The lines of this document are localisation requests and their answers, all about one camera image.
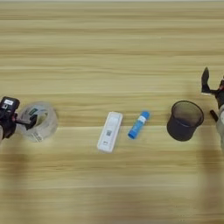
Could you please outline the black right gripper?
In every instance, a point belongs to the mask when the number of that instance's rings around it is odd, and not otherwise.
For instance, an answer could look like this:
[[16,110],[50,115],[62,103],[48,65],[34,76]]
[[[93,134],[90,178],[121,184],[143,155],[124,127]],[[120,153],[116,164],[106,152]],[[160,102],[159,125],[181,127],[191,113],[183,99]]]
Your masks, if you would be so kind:
[[[216,90],[212,90],[208,86],[208,79],[209,79],[209,70],[206,67],[202,76],[201,76],[201,93],[207,95],[215,95],[217,93]],[[218,108],[220,108],[224,104],[224,77],[220,82],[220,86],[218,89],[218,94],[216,95],[216,100],[218,102]]]

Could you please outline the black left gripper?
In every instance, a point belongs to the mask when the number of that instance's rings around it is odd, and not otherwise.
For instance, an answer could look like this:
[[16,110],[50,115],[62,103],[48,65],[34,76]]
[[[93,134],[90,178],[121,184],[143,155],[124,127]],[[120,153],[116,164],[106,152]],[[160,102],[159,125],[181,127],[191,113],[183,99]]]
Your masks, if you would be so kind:
[[21,124],[29,130],[38,120],[37,115],[32,115],[28,120],[16,120],[17,116],[17,114],[0,114],[0,126],[3,129],[3,138],[10,138],[15,133],[17,124]]

